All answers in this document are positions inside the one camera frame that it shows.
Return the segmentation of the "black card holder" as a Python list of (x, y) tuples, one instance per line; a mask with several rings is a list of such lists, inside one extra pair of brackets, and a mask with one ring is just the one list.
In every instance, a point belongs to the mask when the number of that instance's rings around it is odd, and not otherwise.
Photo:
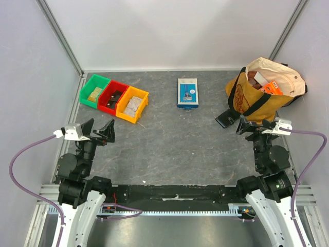
[(240, 113), (228, 109), (225, 112), (223, 112), (221, 115), (215, 118), (216, 122), (222, 127), (222, 128), (227, 128), (231, 125), (233, 125), (240, 117)]

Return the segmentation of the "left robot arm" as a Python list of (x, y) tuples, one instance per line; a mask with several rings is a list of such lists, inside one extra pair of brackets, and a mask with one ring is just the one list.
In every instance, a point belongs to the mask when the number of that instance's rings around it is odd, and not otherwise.
[(57, 138), (73, 141), (75, 153), (63, 154), (57, 163), (59, 179), (58, 222), (53, 246), (86, 246), (97, 212), (103, 202), (113, 196), (110, 179), (90, 178), (98, 146), (115, 141), (114, 119), (99, 130), (93, 129), (94, 119), (83, 124), (70, 123), (54, 132)]

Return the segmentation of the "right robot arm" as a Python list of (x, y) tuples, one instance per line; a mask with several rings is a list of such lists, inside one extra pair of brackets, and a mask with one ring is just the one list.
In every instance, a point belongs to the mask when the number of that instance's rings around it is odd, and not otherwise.
[(239, 118), (236, 133), (249, 132), (246, 140), (253, 143), (255, 170), (259, 176), (238, 180), (235, 196), (248, 202), (272, 246), (311, 246), (295, 208), (295, 194), (286, 169), (290, 168), (288, 151), (272, 141), (280, 135), (290, 135), (291, 121), (276, 118), (262, 124)]

